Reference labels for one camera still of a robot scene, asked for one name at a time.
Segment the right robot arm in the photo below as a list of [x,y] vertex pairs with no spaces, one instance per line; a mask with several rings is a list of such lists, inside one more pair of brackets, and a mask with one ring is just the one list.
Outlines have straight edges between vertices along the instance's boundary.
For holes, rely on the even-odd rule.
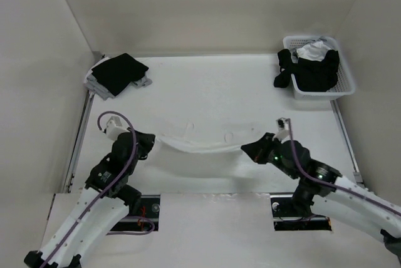
[[365,190],[335,168],[311,158],[296,140],[265,133],[241,150],[259,165],[272,164],[298,181],[290,206],[301,217],[323,215],[369,234],[400,255],[400,207]]

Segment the white tank top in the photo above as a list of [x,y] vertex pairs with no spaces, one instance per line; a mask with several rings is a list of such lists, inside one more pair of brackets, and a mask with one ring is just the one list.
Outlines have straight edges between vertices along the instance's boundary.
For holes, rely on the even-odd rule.
[[262,126],[257,123],[225,123],[220,128],[212,128],[219,134],[219,139],[213,142],[201,142],[188,137],[188,128],[182,137],[160,133],[156,140],[177,151],[184,153],[213,154],[238,152],[242,145],[255,142],[262,136]]

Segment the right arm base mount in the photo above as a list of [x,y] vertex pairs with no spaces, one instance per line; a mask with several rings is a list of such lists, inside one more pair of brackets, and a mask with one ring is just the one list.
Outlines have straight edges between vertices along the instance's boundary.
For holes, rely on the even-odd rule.
[[296,209],[291,198],[291,193],[270,195],[275,231],[332,231],[328,217]]

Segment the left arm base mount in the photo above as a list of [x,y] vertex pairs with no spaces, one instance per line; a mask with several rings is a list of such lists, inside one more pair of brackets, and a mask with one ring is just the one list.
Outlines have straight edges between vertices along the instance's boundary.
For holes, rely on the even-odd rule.
[[110,233],[146,234],[151,230],[157,232],[159,230],[160,201],[160,195],[143,195],[136,210],[130,212],[113,226]]

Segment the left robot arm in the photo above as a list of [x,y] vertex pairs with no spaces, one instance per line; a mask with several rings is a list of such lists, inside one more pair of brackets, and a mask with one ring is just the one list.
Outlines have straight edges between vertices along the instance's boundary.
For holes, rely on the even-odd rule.
[[155,135],[123,131],[90,171],[75,207],[47,244],[24,258],[28,267],[83,267],[89,253],[123,218],[140,212],[142,194],[128,184]]

